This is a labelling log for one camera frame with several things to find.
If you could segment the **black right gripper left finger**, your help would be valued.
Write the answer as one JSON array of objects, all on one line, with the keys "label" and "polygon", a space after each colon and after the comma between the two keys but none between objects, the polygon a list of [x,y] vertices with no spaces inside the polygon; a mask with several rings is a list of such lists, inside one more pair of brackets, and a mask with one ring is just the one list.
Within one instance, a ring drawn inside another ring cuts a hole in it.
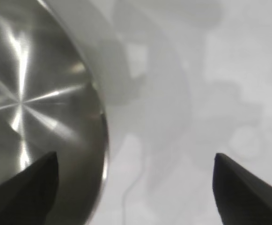
[{"label": "black right gripper left finger", "polygon": [[59,163],[52,151],[0,184],[0,225],[43,225],[59,188]]}]

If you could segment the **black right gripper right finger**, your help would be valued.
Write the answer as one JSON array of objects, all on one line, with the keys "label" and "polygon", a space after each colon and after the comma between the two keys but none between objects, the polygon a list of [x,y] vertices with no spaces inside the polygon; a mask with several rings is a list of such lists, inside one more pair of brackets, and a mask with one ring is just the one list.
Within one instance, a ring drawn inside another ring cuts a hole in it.
[{"label": "black right gripper right finger", "polygon": [[212,187],[224,225],[272,225],[272,186],[223,153],[215,155]]}]

